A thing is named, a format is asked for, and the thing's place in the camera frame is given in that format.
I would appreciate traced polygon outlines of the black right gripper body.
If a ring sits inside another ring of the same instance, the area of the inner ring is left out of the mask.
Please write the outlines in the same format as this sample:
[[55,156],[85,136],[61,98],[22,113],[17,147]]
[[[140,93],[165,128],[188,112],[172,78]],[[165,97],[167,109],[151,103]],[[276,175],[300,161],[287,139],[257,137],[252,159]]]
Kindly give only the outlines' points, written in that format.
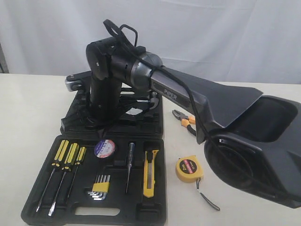
[[86,132],[104,129],[115,124],[132,107],[132,100],[122,96],[117,108],[109,111],[109,115],[101,117],[93,115],[89,109],[89,94],[77,93],[67,115],[61,119],[61,132]]

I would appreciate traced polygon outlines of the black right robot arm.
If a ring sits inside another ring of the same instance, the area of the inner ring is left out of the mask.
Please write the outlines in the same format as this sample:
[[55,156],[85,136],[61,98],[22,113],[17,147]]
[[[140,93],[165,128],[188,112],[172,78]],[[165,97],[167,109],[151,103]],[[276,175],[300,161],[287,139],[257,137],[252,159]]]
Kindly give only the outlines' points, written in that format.
[[226,184],[261,198],[301,205],[301,104],[266,96],[250,87],[222,85],[163,65],[159,56],[124,38],[106,38],[86,47],[90,71],[70,75],[70,91],[84,102],[61,121],[63,130],[102,129],[133,105],[121,94],[152,91],[196,118],[212,171]]

